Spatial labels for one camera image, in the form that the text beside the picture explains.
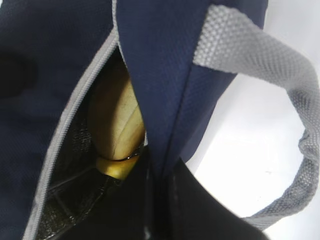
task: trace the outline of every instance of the gray zipper tape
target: gray zipper tape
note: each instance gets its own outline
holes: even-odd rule
[[[109,59],[111,54],[114,52],[115,48],[117,47],[118,40],[118,32],[113,28],[99,51],[95,54],[90,65],[83,73],[71,94],[69,102],[62,112],[59,123],[51,139],[51,143],[46,152],[33,200],[31,214],[29,216],[22,240],[34,240],[37,236],[38,226],[41,220],[41,215],[48,191],[48,185],[50,183],[52,171],[63,140],[82,100],[84,99],[98,73]]]

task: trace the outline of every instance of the woven mesh strap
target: woven mesh strap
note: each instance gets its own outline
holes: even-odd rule
[[[305,132],[299,141],[303,161],[291,186],[266,208],[245,220],[264,230],[301,211],[319,180],[320,90],[309,61],[261,31],[237,9],[211,5],[193,63],[228,73],[242,73],[286,89]]]

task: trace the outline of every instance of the white surface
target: white surface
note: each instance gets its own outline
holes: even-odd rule
[[[264,28],[309,58],[318,73],[319,12],[318,0],[269,0]],[[239,75],[219,100],[188,166],[223,205],[240,217],[250,216],[291,184],[302,160],[303,130],[284,90]],[[319,240],[319,222],[318,191],[304,211],[265,232],[271,240]]]

